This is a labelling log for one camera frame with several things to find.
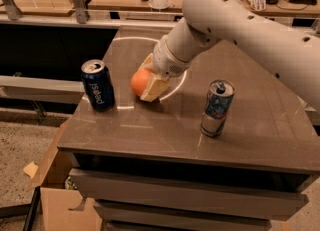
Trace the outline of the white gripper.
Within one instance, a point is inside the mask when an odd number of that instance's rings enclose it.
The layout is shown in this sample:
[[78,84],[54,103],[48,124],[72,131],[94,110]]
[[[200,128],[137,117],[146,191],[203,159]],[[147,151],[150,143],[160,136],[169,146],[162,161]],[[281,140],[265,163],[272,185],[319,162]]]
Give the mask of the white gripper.
[[164,35],[155,45],[153,54],[150,53],[138,68],[156,73],[145,74],[140,78],[142,82],[140,99],[146,102],[154,101],[169,88],[167,79],[181,76],[189,67],[190,63],[178,60],[169,50],[167,35]]

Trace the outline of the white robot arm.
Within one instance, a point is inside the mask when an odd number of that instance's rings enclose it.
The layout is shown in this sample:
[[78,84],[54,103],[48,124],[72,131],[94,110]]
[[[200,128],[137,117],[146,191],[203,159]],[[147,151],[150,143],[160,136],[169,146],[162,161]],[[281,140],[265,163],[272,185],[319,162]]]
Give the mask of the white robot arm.
[[320,38],[256,15],[239,0],[183,0],[183,18],[141,65],[153,72],[141,100],[152,102],[193,59],[227,40],[320,111]]

